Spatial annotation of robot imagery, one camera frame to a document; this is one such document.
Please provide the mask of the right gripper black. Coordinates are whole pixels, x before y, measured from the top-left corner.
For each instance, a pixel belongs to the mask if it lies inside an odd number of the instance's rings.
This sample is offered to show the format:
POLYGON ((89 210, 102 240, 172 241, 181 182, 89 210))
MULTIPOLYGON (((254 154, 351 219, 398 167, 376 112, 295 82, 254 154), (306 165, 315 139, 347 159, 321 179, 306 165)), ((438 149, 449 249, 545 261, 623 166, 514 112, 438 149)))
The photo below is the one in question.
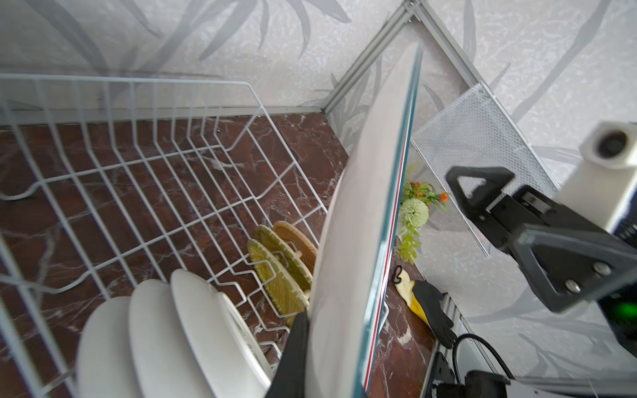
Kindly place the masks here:
POLYGON ((530 186, 499 197, 515 174, 505 167, 452 167, 456 203, 490 242, 519 264, 532 292, 553 313, 595 302, 616 340, 636 353, 636 236, 619 237, 530 186), (460 178, 482 180, 468 197, 460 178))

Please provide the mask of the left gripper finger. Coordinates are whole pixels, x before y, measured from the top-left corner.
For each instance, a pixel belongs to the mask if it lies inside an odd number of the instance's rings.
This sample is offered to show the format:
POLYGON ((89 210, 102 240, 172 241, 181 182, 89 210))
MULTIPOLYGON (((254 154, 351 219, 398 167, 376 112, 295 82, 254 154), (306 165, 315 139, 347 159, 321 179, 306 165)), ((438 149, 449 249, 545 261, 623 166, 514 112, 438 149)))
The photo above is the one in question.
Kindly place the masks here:
POLYGON ((310 320, 304 310, 295 316, 279 366, 265 398, 305 397, 305 369, 310 320))

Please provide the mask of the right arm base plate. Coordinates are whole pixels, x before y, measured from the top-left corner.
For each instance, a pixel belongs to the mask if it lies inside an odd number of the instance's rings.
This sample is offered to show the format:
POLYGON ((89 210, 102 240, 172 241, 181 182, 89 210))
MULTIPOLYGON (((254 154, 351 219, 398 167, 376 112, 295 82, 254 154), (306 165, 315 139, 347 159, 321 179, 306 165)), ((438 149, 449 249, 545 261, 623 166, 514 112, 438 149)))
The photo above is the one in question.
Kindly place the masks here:
POLYGON ((435 353, 431 361, 423 392, 424 398, 499 398, 507 397, 506 388, 511 384, 504 376, 486 371, 470 371, 464 382, 455 375, 441 353, 435 353))

